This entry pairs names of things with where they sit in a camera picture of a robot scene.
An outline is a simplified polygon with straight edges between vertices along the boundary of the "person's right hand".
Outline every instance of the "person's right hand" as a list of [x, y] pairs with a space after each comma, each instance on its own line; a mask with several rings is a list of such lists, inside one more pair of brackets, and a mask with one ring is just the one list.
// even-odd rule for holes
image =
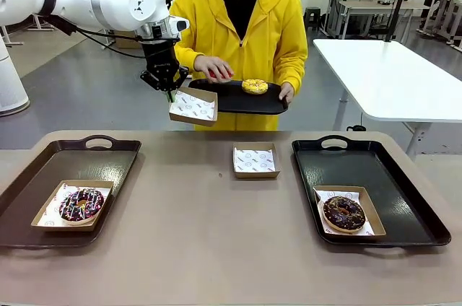
[[218, 57], [197, 56], [194, 70], [202, 71], [211, 83], [231, 81], [234, 75], [230, 65]]

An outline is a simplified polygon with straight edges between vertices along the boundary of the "white paper with red print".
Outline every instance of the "white paper with red print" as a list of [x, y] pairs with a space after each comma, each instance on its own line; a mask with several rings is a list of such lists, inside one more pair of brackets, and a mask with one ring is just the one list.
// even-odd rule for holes
[[[49, 203], [46, 207], [46, 210], [43, 212], [42, 217], [37, 223], [39, 227], [73, 227], [70, 224], [65, 223], [65, 221], [59, 215], [59, 206], [61, 203], [72, 193], [78, 192], [84, 188], [89, 187], [76, 187], [73, 185], [63, 184], [59, 191], [54, 196], [53, 200]], [[108, 198], [110, 193], [110, 188], [92, 188], [96, 191], [101, 192], [103, 195], [104, 201]]]
[[234, 149], [234, 170], [237, 172], [273, 172], [273, 152]]
[[315, 192], [318, 194], [319, 198], [321, 199], [318, 203], [318, 211], [319, 211], [319, 216], [321, 217], [321, 221], [323, 223], [323, 228], [324, 232], [327, 234], [335, 234], [335, 235], [355, 235], [355, 236], [373, 236], [375, 235], [374, 231], [372, 230], [372, 227], [370, 226], [369, 220], [367, 219], [366, 216], [366, 222], [364, 226], [362, 227], [361, 230], [353, 233], [348, 233], [348, 232], [340, 232], [338, 230], [335, 230], [333, 227], [329, 226], [327, 224], [326, 220], [324, 219], [323, 216], [323, 206], [324, 203], [329, 200], [330, 198], [333, 198], [334, 196], [343, 196], [345, 198], [351, 199], [353, 201], [356, 201], [359, 205], [361, 205], [361, 202], [359, 201], [359, 193], [358, 192], [333, 192], [333, 191], [318, 191], [315, 189]]
[[170, 106], [170, 113], [172, 114], [203, 121], [213, 121], [214, 112], [214, 102], [206, 102], [181, 91], [176, 92], [175, 102]]

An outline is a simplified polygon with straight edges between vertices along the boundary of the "yellow hoodie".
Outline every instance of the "yellow hoodie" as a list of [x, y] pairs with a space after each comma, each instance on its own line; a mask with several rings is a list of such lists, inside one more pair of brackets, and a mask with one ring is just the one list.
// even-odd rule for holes
[[[199, 55], [216, 56], [231, 65], [234, 80], [262, 79], [289, 82], [297, 93], [305, 74], [308, 45], [300, 0], [258, 0], [243, 40], [227, 15], [223, 0], [175, 0], [171, 15], [188, 19], [175, 53], [194, 79]], [[214, 127], [219, 131], [275, 131], [277, 116], [220, 113]]]

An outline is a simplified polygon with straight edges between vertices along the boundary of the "hand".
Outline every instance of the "hand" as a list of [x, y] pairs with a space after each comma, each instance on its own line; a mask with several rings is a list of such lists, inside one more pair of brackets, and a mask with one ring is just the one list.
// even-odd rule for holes
[[234, 75], [230, 65], [218, 57], [197, 56], [194, 70], [202, 71], [210, 83], [229, 82]]
[[283, 83], [281, 86], [281, 94], [279, 95], [279, 100], [286, 98], [287, 104], [290, 104], [294, 100], [294, 96], [294, 87], [289, 82]]

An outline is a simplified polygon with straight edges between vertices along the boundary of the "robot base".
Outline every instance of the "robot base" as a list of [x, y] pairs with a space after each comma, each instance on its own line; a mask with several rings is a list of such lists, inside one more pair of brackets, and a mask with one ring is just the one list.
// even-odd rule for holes
[[29, 97], [0, 38], [0, 117], [23, 111], [29, 105]]

